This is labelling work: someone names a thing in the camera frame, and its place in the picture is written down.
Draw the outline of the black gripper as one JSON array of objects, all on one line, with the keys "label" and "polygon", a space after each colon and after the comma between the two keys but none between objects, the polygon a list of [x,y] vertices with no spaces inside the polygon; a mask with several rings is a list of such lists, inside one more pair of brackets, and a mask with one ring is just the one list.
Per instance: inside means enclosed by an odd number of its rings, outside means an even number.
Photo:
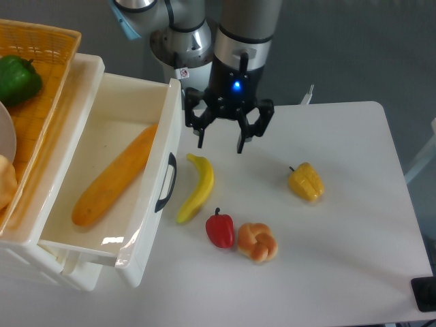
[{"label": "black gripper", "polygon": [[271,99],[257,98],[263,71],[261,67],[240,72],[221,61],[213,61],[206,89],[186,89],[185,125],[197,131],[199,149],[206,129],[216,118],[238,121],[238,154],[253,136],[263,136],[274,114]]}]

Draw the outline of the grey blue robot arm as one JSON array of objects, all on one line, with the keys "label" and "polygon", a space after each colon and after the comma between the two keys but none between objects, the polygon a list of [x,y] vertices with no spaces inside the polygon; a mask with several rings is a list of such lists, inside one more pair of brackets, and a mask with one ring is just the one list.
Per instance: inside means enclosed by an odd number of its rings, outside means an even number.
[{"label": "grey blue robot arm", "polygon": [[218,22],[203,1],[111,1],[126,37],[149,37],[166,79],[182,84],[185,124],[203,138],[216,119],[236,121],[238,147],[266,131],[274,114],[259,99],[280,1],[224,1]]}]

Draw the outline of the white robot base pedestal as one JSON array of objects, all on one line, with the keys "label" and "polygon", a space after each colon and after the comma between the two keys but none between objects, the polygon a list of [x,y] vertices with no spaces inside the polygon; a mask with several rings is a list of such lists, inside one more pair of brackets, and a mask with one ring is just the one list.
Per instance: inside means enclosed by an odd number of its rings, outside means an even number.
[{"label": "white robot base pedestal", "polygon": [[182,91],[208,86],[214,55],[217,23],[206,19],[194,31],[180,32],[169,27],[150,36],[153,56],[160,63],[164,80],[177,79]]}]

